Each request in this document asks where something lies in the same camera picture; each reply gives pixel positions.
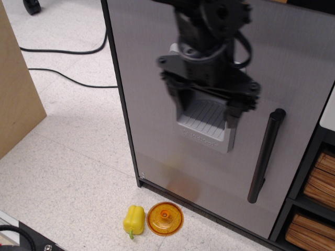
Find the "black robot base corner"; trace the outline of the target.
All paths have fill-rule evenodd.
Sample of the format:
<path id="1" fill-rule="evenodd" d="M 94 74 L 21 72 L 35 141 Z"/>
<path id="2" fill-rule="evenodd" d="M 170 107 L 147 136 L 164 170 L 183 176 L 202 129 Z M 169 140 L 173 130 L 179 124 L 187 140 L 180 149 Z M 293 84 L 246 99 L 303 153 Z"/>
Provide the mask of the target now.
<path id="1" fill-rule="evenodd" d="M 1 250 L 65 250 L 21 222 L 18 223 L 18 226 L 1 225 L 1 234 L 5 231 L 18 234 L 19 243 L 17 245 L 1 244 Z"/>

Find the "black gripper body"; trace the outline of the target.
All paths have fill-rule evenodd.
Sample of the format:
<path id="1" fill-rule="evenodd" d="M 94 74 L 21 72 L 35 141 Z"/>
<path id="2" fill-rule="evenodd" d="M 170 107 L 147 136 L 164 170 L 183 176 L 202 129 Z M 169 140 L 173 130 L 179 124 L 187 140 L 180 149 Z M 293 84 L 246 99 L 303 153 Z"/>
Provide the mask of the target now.
<path id="1" fill-rule="evenodd" d="M 203 53 L 180 42 L 177 54 L 158 57 L 161 78 L 175 104 L 188 104 L 193 92 L 198 91 L 222 98 L 230 105 L 255 105 L 260 85 L 243 72 L 251 62 L 252 49 L 247 42 L 242 45 L 249 56 L 242 63 L 234 60 L 232 41 Z"/>

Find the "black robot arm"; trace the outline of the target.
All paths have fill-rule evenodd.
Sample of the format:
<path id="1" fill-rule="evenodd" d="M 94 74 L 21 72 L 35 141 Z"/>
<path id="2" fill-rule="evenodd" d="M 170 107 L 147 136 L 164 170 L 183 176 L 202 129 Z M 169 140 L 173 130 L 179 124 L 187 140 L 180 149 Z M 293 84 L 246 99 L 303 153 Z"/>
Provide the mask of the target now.
<path id="1" fill-rule="evenodd" d="M 242 69 L 252 47 L 240 28 L 249 24 L 246 1 L 164 1 L 174 8 L 177 55 L 157 59 L 161 78 L 176 107 L 185 111 L 193 93 L 223 99 L 223 117 L 236 128 L 244 112 L 256 108 L 260 85 Z"/>

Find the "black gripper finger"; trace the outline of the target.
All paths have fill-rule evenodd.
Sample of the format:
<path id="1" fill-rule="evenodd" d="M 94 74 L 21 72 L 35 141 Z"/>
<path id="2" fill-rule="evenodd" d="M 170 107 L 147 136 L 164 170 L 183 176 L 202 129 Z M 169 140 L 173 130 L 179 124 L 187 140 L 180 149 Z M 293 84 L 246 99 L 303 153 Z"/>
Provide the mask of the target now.
<path id="1" fill-rule="evenodd" d="M 191 105 L 195 90 L 192 83 L 176 74 L 161 74 L 168 94 L 176 106 L 176 117 L 179 118 Z"/>
<path id="2" fill-rule="evenodd" d="M 232 129 L 238 126 L 239 120 L 244 112 L 256 109 L 257 101 L 252 100 L 251 102 L 241 102 L 236 100 L 230 100 L 226 103 L 225 110 L 225 121 L 227 127 Z"/>

